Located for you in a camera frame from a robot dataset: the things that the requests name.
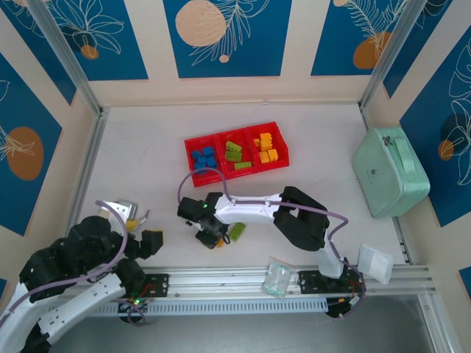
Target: mint green bag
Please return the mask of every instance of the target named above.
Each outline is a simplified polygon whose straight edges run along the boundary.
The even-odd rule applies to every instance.
[[[430,191],[424,168],[400,127],[370,129],[352,164],[373,217],[402,215]]]

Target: red compartment tray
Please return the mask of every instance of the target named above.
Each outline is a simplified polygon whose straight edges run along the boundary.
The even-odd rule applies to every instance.
[[[269,132],[272,134],[273,149],[277,150],[278,160],[276,162],[262,163],[258,152],[260,149],[255,146],[254,139],[259,138],[261,133]],[[234,163],[226,161],[224,153],[226,151],[226,142],[231,141],[242,147],[242,162],[252,162],[252,167],[240,170],[234,169]],[[194,170],[194,160],[191,152],[201,151],[205,147],[213,147],[214,158],[218,164],[218,169],[224,174],[226,179],[239,178],[244,175],[255,174],[261,171],[287,167],[289,165],[288,147],[283,136],[274,121],[267,124],[244,127],[243,129],[230,130],[185,140],[186,156],[190,170]],[[221,177],[214,171],[207,171],[204,174],[193,174],[191,176],[195,188],[213,182],[220,182]]]

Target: green lego brick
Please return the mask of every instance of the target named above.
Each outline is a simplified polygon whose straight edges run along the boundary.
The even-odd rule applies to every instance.
[[[234,227],[230,230],[229,239],[231,239],[231,241],[237,241],[244,232],[245,227],[246,225],[243,223],[236,223]]]
[[[231,152],[242,152],[242,147],[236,145],[234,142],[227,141],[226,142],[226,150]]]
[[[226,160],[229,162],[240,162],[242,160],[241,152],[226,151]]]
[[[234,169],[244,169],[244,168],[250,168],[252,166],[252,162],[242,162],[242,163],[234,163]]]

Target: orange block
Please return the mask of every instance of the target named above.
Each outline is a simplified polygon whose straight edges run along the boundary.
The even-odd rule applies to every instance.
[[[268,157],[268,152],[263,151],[263,152],[258,152],[258,154],[260,155],[260,161],[262,163],[269,163],[270,162],[270,158]]]
[[[272,140],[272,134],[269,132],[265,132],[264,134],[260,134],[261,140]]]
[[[277,150],[276,149],[268,150],[268,158],[270,159],[270,162],[276,162],[278,160]]]
[[[261,140],[260,141],[260,150],[261,151],[268,151],[269,149],[272,149],[272,141],[271,140]]]

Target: white table surface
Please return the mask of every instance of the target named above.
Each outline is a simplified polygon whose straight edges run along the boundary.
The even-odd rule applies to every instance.
[[[339,251],[358,263],[362,243],[404,258],[390,218],[373,219],[350,164],[365,136],[356,104],[203,104],[113,107],[82,207],[81,218],[94,215],[97,199],[127,199],[150,209],[143,229],[162,229],[164,246],[147,266],[259,266],[270,256],[292,265],[315,265],[316,253],[292,246],[275,226],[248,224],[237,243],[207,249],[196,228],[177,217],[177,187],[189,172],[183,141],[229,129],[276,121],[289,148],[290,166],[228,181],[237,196],[281,193],[292,185],[332,212],[349,218],[336,237]],[[183,195],[204,199],[222,184],[194,188]],[[338,221],[331,218],[331,227]]]

